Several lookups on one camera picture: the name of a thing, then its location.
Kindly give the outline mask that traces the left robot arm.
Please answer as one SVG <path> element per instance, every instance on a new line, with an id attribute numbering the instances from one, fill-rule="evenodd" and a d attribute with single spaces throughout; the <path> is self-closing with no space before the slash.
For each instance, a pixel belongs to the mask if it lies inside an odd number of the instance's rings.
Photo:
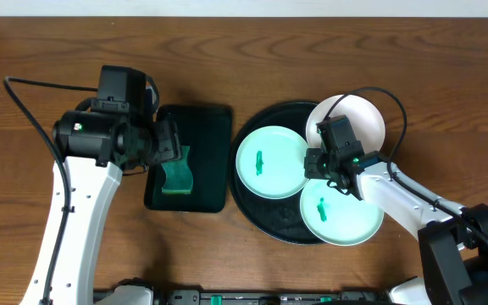
<path id="1" fill-rule="evenodd" d="M 108 210 L 127 169 L 178 160 L 175 123 L 71 110 L 51 145 L 53 196 L 24 304 L 91 304 Z"/>

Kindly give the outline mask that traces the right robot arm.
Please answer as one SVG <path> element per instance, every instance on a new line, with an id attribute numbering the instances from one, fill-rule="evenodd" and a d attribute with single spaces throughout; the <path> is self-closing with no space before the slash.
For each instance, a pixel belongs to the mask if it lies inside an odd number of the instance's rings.
<path id="1" fill-rule="evenodd" d="M 309 148 L 308 178 L 380 208 L 418 243 L 423 275 L 391 288 L 396 304 L 488 304 L 488 206 L 449 201 L 402 173 L 379 152 L 337 156 Z"/>

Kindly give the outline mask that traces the green sponge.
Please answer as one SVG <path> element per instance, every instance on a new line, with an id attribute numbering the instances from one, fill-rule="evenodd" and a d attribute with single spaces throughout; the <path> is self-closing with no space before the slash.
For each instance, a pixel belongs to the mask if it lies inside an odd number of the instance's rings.
<path id="1" fill-rule="evenodd" d="M 165 182 L 162 193 L 166 195 L 189 195 L 193 188 L 193 175 L 188 164 L 189 146 L 181 148 L 182 158 L 162 164 Z"/>

